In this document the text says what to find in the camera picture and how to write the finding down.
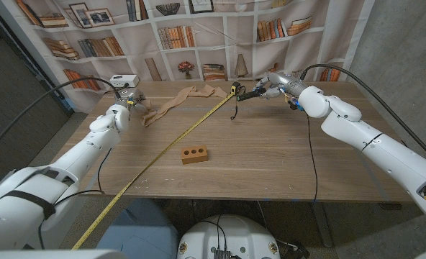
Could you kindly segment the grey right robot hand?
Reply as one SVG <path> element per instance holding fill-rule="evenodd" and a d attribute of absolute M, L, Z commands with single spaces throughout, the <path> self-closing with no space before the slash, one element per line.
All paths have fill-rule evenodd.
<path fill-rule="evenodd" d="M 302 91 L 307 88 L 306 84 L 293 76 L 286 75 L 284 73 L 269 73 L 257 82 L 257 84 L 253 87 L 253 91 L 264 88 L 267 83 L 270 83 L 269 88 L 260 95 L 267 99 L 276 98 L 280 94 L 300 96 Z"/>

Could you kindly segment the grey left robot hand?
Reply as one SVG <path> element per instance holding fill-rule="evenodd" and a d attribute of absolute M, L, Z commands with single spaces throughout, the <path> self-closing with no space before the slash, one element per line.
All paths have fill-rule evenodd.
<path fill-rule="evenodd" d="M 149 110 L 148 100 L 137 87 L 122 89 L 119 91 L 119 95 L 116 104 L 122 105 L 130 112 L 147 112 Z"/>

